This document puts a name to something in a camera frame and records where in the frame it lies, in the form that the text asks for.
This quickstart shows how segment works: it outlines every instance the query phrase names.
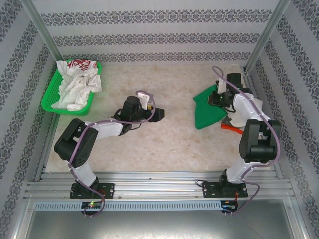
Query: green basket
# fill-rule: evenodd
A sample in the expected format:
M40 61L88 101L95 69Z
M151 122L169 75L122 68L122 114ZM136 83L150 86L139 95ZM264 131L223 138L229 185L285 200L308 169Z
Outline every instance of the green basket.
M102 70L102 66L99 62L96 62L96 65L98 67L98 75L101 73ZM91 92L88 98L88 103L86 104L86 106L79 110L79 111L68 111L68 110L62 110L62 109L53 109L51 107L52 104L54 104L55 102L58 102L60 99L60 95L59 95L59 86L61 85L62 82L62 76L59 73L59 71L56 69L52 80L48 86L48 88L46 89L44 96L42 98L41 101L41 106L45 111L48 112L55 112L56 114L61 114L61 115L76 115L76 116L85 116L89 113L90 111L90 106L93 100L93 95L94 93Z

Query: white fabric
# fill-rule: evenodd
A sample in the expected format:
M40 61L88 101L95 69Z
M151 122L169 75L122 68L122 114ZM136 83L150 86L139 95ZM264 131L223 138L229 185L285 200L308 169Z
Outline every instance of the white fabric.
M96 61L57 61L56 65L63 80L59 86L60 100L52 108L81 110L86 106L91 91L96 93L102 90Z

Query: patterned wallpaper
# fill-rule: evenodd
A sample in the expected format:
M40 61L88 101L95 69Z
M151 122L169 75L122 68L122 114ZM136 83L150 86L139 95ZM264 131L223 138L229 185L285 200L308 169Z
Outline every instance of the patterned wallpaper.
M319 6L292 0L250 72L266 112L282 124L280 167L311 238L319 238Z
M35 0L64 58L245 64L278 0Z
M0 0L0 238L35 178L53 114L41 105L54 60L18 0Z

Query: marble surface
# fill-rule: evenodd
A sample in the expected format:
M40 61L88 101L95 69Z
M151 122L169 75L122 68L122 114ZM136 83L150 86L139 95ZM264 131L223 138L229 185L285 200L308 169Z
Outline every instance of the marble surface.
M225 74L240 72L239 65L220 65ZM154 95L165 118L145 123L120 137L96 141L90 155L93 171L200 171L223 170L239 158L241 135L221 129L220 123L197 130L193 97L218 77L211 65L103 66L103 91L96 93L85 121L108 119L137 90ZM53 144L74 116L61 115ZM68 172L66 162L53 151L46 172Z

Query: purple cable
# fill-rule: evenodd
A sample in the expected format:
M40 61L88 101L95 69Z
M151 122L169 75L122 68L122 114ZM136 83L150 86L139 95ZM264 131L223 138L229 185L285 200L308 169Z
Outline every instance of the purple cable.
M245 181L243 178L246 176L246 174L252 170L253 168L266 168L266 167L270 167L272 165L274 165L275 163L278 162L279 160L279 156L280 156L280 142L279 142L279 138L276 135L276 132L274 130L274 128L268 123L268 121L262 116L262 113L260 112L260 110L257 108L257 106L255 105L255 103L248 97L248 95L246 95L244 92L242 92L240 89L238 89L238 87L236 87L235 85L233 85L232 83L230 83L225 77L224 77L224 72L222 71L222 69L220 69L218 66L213 66L212 67L213 71L215 72L215 74L222 79L224 82L226 82L228 85L230 85L232 88L234 88L235 90L237 90L243 97L245 97L249 103L252 105L252 107L255 109L255 111L258 113L259 117L265 122L265 124L267 125L267 127L269 128L269 130L271 131L271 133L273 134L275 141L276 141L276 145L277 145L277 155L276 158L274 159L273 162L266 164L266 165L252 165L251 167L247 168L245 172L243 172L243 174L241 175L241 179L244 183L246 184L250 184L250 185L254 185L257 186L257 190L256 192L250 197L250 199L237 211L235 211L233 214L238 213L239 211L241 211L244 207L247 206L248 203L250 203L253 198L257 195L257 193L260 190L260 186L258 183L252 183L252 182L247 182Z
M90 188L89 186L85 185L85 184L75 175L75 173L73 172L73 168L72 168L72 162L73 162L74 157L75 157L75 155L76 155L76 153L77 153L77 151L78 151L78 149L79 149L80 143L81 143L81 141L82 141L82 139L83 139L83 137L84 137L86 131L87 131L90 127L92 127L92 126L94 126L94 125L97 125L97 124L100 124L100 123L108 123L108 122L126 123L126 124L141 124L141 123L145 123L145 122L149 121L149 120L154 116L154 114L155 114L155 109L156 109L156 105L155 105L155 101L154 101L154 99L153 99L153 96L152 96L151 94L149 94L148 92L146 92L146 91L136 91L135 94L137 94L137 93L143 93L143 94L148 95L148 96L150 97L150 100L151 100L152 103L153 103L153 112L152 112L151 116L150 116L148 119L143 120L143 121L140 121L140 122L127 122L127 121L121 121L121 120L116 120L116 119L115 119L115 120L106 119L106 120L101 120L101 121L97 121L97 122L94 122L94 123L90 123L88 126L85 127L85 129L84 129L83 132L81 133L81 136L79 137L79 140L78 140L78 142L77 142L77 144L76 144L76 146L75 146L75 148L74 148L74 151L73 151L73 153L72 153L72 155L71 155L71 158L70 158L70 161L69 161L69 163L68 163L69 170L70 170L71 174L73 175L73 177L75 178L75 180L76 180L79 184L81 184L83 187L85 187L86 189L88 189L88 190L90 190L91 192L96 193L97 195L99 195L99 196L101 197L101 199L102 199L102 202L103 202L102 207L100 208L100 210L99 210L97 213L95 213L95 214L93 214L93 215L90 215L91 218L92 218L92 217L95 217L95 216L97 216L97 215L99 215L99 214L103 211L103 209L104 209L104 207L105 207L105 198L104 198L104 196L103 196L101 193L99 193L99 192L95 191L94 189ZM87 214L85 214L85 212L86 212L86 209L84 209L84 212L83 212L84 216L86 217Z

